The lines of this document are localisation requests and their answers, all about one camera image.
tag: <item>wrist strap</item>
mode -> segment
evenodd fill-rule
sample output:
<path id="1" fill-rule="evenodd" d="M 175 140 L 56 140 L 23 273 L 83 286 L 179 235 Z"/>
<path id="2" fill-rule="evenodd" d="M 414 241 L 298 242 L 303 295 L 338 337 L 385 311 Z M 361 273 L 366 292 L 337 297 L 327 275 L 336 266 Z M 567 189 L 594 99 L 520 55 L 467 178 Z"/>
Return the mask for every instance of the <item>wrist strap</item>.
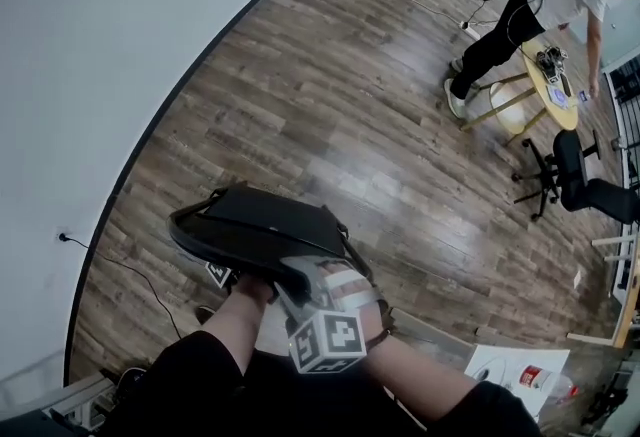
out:
<path id="1" fill-rule="evenodd" d="M 385 339 L 387 339 L 390 335 L 391 335 L 391 330 L 390 329 L 384 329 L 376 337 L 374 337 L 372 339 L 369 339 L 369 341 L 367 341 L 365 343 L 365 346 L 367 347 L 367 352 L 370 352 L 372 348 L 374 348 L 375 346 L 378 346 Z"/>

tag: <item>black sleeve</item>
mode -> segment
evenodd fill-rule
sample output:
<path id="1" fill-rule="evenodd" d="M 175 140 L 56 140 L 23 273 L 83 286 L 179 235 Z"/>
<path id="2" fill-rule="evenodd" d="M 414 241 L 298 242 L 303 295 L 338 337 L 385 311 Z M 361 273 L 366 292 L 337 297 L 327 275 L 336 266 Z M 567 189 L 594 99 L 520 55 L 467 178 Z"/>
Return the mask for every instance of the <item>black sleeve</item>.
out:
<path id="1" fill-rule="evenodd" d="M 107 417 L 99 435 L 184 434 L 198 419 L 191 416 L 224 413 L 242 382 L 222 343 L 207 332 L 194 332 L 160 354 L 131 395 Z"/>
<path id="2" fill-rule="evenodd" d="M 429 425 L 431 437 L 484 434 L 493 437 L 541 437 L 522 400 L 504 387 L 480 382 L 442 419 Z"/>

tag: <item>wooden floor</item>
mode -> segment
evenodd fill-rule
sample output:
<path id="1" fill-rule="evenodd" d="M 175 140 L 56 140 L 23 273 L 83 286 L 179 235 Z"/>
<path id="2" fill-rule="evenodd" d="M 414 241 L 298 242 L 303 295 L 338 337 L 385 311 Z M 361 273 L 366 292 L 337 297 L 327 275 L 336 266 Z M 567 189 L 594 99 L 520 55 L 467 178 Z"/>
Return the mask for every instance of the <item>wooden floor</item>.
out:
<path id="1" fill-rule="evenodd" d="M 463 20 L 471 0 L 420 0 Z M 505 0 L 475 19 L 492 20 Z M 584 46 L 547 33 L 570 55 L 569 75 L 587 87 Z M 140 269 L 182 333 L 196 328 L 194 306 L 223 294 L 178 250 L 165 220 L 213 188 L 251 185 L 327 204 L 348 225 L 389 302 L 463 339 L 478 326 L 536 346 L 571 347 L 577 382 L 594 386 L 620 357 L 567 342 L 566 332 L 610 332 L 611 271 L 589 242 L 618 225 L 594 210 L 511 201 L 535 188 L 514 170 L 534 161 L 495 122 L 459 131 L 443 97 L 448 62 L 470 44 L 456 25 L 406 0 L 262 0 L 228 34 L 178 96 L 118 197 L 99 251 Z M 486 80 L 522 72 L 521 58 Z M 604 81 L 581 108 L 579 133 L 596 129 L 602 162 L 591 176 L 620 181 L 616 136 Z M 531 98 L 529 111 L 540 102 Z M 530 137 L 550 151 L 558 128 L 541 122 Z M 573 279 L 582 270 L 577 290 Z M 119 371 L 152 361 L 176 339 L 145 281 L 96 257 L 77 320 L 72 378 L 98 367 Z M 549 431 L 573 419 L 549 413 Z"/>

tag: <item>person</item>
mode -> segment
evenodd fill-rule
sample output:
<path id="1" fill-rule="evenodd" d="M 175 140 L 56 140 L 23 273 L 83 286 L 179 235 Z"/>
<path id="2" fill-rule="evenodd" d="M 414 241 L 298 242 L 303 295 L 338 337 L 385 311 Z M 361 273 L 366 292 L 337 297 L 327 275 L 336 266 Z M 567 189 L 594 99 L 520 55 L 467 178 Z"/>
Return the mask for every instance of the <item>person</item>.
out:
<path id="1" fill-rule="evenodd" d="M 326 265 L 323 274 L 341 265 Z M 371 288 L 361 279 L 344 296 Z M 107 416 L 99 436 L 123 435 L 429 435 L 540 437 L 522 402 L 476 382 L 393 336 L 375 340 L 365 359 L 342 373 L 299 374 L 289 357 L 254 350 L 273 291 L 244 275 L 201 330 L 164 350 Z M 367 341 L 383 335 L 377 303 L 359 309 Z"/>
<path id="2" fill-rule="evenodd" d="M 444 90 L 453 114 L 465 118 L 464 101 L 471 85 L 492 67 L 509 60 L 522 43 L 545 30 L 555 27 L 564 30 L 585 10 L 589 93 L 597 97 L 606 4 L 607 0 L 509 0 L 495 28 L 467 48 L 462 58 L 451 61 L 457 75 L 444 82 Z"/>

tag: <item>black office chair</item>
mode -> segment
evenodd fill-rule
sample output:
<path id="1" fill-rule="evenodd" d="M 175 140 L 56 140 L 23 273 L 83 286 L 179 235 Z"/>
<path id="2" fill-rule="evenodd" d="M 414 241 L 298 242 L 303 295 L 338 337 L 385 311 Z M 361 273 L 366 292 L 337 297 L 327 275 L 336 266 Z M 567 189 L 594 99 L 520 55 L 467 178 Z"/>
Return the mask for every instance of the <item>black office chair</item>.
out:
<path id="1" fill-rule="evenodd" d="M 600 158 L 598 137 L 594 132 L 595 143 L 582 150 L 580 139 L 575 131 L 561 131 L 553 141 L 553 155 L 542 158 L 531 139 L 523 140 L 524 147 L 530 147 L 540 167 L 540 172 L 533 176 L 523 177 L 513 174 L 511 179 L 519 182 L 521 179 L 539 179 L 541 189 L 526 197 L 514 201 L 514 204 L 532 199 L 540 195 L 540 209 L 531 215 L 531 220 L 538 220 L 543 214 L 549 192 L 553 197 L 549 202 L 560 202 L 567 211 L 578 211 L 584 208 L 595 208 L 607 216 L 631 224 L 640 219 L 640 199 L 635 191 L 622 188 L 604 179 L 587 179 L 584 166 L 585 156 L 596 153 Z"/>

